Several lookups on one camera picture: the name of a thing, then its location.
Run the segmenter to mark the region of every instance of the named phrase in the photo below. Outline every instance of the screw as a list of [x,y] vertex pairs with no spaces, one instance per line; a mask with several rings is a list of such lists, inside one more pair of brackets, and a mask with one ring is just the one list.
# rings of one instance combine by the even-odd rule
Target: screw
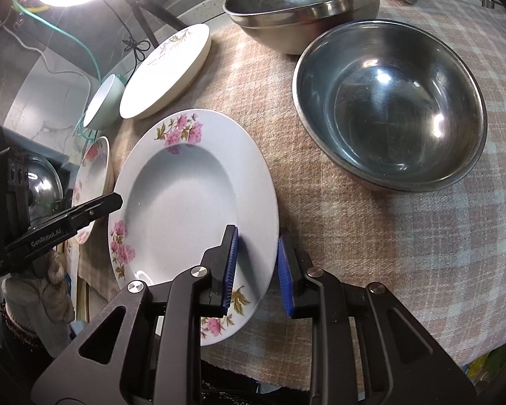
[[196,266],[191,270],[191,275],[193,277],[204,277],[208,273],[208,269],[203,266]]
[[313,278],[319,278],[324,275],[324,270],[318,266],[313,266],[308,269],[308,276]]
[[386,291],[386,286],[384,286],[382,283],[379,282],[373,282],[368,285],[369,291],[374,294],[382,294],[384,291]]
[[134,280],[127,285],[127,290],[133,294],[141,292],[144,289],[144,283],[140,280]]

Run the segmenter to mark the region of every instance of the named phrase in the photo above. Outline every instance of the triangular cutout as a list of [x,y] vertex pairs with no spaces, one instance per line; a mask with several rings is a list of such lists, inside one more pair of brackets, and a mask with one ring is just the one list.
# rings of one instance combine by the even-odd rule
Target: triangular cutout
[[83,358],[108,364],[111,361],[118,332],[125,317],[125,307],[119,306],[103,323],[90,335],[90,338],[79,348],[79,355]]
[[388,311],[395,346],[403,364],[410,364],[433,353],[433,349],[414,330],[397,309]]

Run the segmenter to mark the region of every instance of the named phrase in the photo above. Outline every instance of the checkered fabric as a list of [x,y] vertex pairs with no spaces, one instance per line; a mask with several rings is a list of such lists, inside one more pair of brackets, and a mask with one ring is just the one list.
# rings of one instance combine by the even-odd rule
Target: checkered fabric
[[[297,58],[237,27],[213,35],[201,74],[178,101],[121,124],[112,144],[114,169],[119,172],[144,132],[171,113],[200,107],[232,117],[264,154],[281,224],[313,263],[350,284],[386,284],[464,364],[506,342],[506,14],[454,0],[414,6],[382,0],[379,18],[437,36],[478,80],[487,143],[456,185],[436,193],[377,194],[358,184],[313,143],[297,116],[291,95]],[[263,382],[305,389],[310,323],[288,320],[278,291],[274,278],[249,323],[203,348],[202,356]]]

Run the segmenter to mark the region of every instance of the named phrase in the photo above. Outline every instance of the green cable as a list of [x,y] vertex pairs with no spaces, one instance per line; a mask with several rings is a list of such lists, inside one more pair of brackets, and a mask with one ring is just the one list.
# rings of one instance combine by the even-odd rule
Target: green cable
[[54,24],[49,23],[47,20],[44,20],[43,18],[37,16],[36,14],[30,12],[28,9],[24,8],[20,5],[18,0],[11,0],[13,2],[13,6],[15,9],[17,9],[20,12],[23,12],[25,15],[28,15],[29,17],[32,17],[35,20],[38,20],[40,23],[45,24],[47,27],[50,27],[51,29],[57,31],[58,33],[61,33],[62,35],[68,37],[72,41],[75,41],[78,45],[80,45],[84,50],[86,50],[86,53],[88,56],[90,56],[90,59],[92,59],[92,62],[94,63],[95,70],[97,72],[97,81],[99,82],[99,85],[101,85],[101,72],[99,70],[99,65],[97,65],[97,62],[95,60],[95,57],[93,53],[90,51],[90,49],[79,39],[75,38],[73,35],[69,34],[68,32],[64,32],[62,29],[58,28]]

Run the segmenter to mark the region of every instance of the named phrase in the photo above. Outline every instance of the gloved hand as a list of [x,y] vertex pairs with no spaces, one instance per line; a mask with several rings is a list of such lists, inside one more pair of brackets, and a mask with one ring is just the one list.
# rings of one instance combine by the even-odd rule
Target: gloved hand
[[37,278],[32,272],[12,273],[2,282],[6,314],[28,336],[37,335],[43,346],[56,358],[70,342],[69,323],[75,319],[67,293],[66,257],[50,251],[47,275]]

